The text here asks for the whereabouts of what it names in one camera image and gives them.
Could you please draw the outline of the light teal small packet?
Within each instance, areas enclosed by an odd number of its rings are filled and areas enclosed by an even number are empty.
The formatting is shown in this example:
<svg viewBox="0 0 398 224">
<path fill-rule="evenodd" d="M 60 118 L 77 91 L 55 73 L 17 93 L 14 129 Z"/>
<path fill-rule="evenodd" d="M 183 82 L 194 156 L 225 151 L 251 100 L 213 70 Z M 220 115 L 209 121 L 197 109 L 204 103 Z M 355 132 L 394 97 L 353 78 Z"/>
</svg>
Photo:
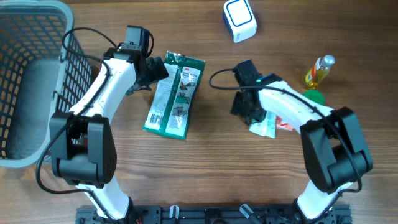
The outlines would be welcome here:
<svg viewBox="0 0 398 224">
<path fill-rule="evenodd" d="M 275 139 L 276 120 L 277 116 L 268 111 L 263 121 L 252 123 L 249 126 L 249 131 L 260 136 Z"/>
</svg>

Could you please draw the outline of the red snack packet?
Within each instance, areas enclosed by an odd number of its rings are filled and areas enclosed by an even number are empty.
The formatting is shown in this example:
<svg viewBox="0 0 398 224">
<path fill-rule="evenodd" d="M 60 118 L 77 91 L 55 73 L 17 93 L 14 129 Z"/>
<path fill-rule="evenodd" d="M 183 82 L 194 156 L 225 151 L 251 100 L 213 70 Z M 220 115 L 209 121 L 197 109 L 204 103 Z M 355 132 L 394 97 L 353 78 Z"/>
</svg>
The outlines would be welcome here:
<svg viewBox="0 0 398 224">
<path fill-rule="evenodd" d="M 276 128 L 277 129 L 281 129 L 281 130 L 285 130 L 285 131 L 293 131 L 294 130 L 294 128 L 289 123 L 284 121 L 279 116 L 276 119 Z"/>
</svg>

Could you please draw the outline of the green 3M gloves package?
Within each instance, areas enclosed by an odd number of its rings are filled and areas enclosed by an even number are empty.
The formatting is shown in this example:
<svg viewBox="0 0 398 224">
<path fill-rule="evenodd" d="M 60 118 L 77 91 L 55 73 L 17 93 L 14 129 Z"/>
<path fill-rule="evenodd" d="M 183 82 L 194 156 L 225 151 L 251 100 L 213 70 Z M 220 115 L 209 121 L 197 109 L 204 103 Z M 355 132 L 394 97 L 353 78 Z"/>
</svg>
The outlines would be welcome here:
<svg viewBox="0 0 398 224">
<path fill-rule="evenodd" d="M 143 129 L 168 138 L 185 139 L 205 61 L 168 51 L 164 65 L 169 76 L 157 83 Z"/>
</svg>

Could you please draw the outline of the green lid white jar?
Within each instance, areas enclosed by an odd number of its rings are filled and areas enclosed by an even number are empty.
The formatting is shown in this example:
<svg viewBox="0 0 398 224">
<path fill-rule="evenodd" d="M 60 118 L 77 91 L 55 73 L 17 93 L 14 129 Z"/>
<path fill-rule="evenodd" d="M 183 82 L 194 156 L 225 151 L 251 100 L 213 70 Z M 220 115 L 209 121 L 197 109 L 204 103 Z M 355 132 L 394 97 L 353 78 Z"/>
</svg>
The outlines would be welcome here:
<svg viewBox="0 0 398 224">
<path fill-rule="evenodd" d="M 309 100 L 312 100 L 312 101 L 318 103 L 319 105 L 324 105 L 325 104 L 325 97 L 318 90 L 307 90 L 303 94 L 303 96 L 305 96 Z"/>
</svg>

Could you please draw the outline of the yellow liquid bottle silver cap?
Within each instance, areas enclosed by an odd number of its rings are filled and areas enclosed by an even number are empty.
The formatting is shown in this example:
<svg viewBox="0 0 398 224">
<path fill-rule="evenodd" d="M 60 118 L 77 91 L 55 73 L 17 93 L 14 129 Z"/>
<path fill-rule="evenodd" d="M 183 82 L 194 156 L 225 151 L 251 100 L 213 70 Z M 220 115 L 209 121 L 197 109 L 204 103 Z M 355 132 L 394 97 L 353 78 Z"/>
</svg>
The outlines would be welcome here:
<svg viewBox="0 0 398 224">
<path fill-rule="evenodd" d="M 335 64 L 333 55 L 325 55 L 317 59 L 315 64 L 303 78 L 303 85 L 308 90 L 317 89 L 320 82 L 329 74 Z"/>
</svg>

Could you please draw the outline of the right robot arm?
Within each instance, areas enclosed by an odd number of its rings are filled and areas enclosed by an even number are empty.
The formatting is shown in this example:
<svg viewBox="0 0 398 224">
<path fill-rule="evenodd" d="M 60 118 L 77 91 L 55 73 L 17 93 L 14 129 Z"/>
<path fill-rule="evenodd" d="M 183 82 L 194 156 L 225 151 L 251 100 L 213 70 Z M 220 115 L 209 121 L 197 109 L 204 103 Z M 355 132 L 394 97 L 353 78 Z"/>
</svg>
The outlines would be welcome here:
<svg viewBox="0 0 398 224">
<path fill-rule="evenodd" d="M 348 107 L 334 110 L 309 100 L 276 74 L 260 74 L 251 60 L 232 68 L 238 83 L 231 114 L 259 124 L 274 113 L 300 134 L 310 178 L 295 206 L 305 222 L 326 217 L 345 193 L 358 193 L 373 159 L 357 115 Z"/>
</svg>

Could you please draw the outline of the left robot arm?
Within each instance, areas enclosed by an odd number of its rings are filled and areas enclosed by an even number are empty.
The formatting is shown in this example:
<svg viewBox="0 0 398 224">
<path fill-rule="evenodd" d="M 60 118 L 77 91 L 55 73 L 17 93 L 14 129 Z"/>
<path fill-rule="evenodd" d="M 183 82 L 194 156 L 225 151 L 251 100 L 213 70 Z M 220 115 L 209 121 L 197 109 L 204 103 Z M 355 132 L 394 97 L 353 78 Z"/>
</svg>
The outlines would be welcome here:
<svg viewBox="0 0 398 224">
<path fill-rule="evenodd" d="M 36 168 L 38 186 L 54 195 L 83 192 L 93 205 L 92 222 L 141 223 L 132 198 L 120 188 L 114 175 L 117 152 L 111 132 L 113 116 L 125 96 L 150 90 L 150 85 L 168 77 L 160 57 L 150 55 L 154 37 L 142 26 L 129 25 L 123 42 L 112 46 L 98 60 L 100 73 L 83 97 L 67 112 L 49 120 L 50 142 L 42 155 L 51 154 L 52 172 L 70 190 L 46 187 Z"/>
</svg>

